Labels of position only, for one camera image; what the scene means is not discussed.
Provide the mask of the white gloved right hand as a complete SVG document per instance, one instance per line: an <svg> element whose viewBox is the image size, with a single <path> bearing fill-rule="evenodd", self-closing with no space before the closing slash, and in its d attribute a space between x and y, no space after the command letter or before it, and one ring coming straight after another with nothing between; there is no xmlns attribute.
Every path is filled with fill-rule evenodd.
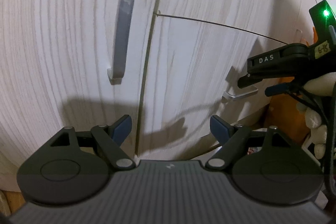
<svg viewBox="0 0 336 224"><path fill-rule="evenodd" d="M315 96L332 97L335 95L335 72L310 80L303 88ZM314 156L320 160L326 151L327 125L322 124L322 118L318 112L302 103L297 104L297 110L305 114L305 124L310 129L310 141L314 144Z"/></svg>

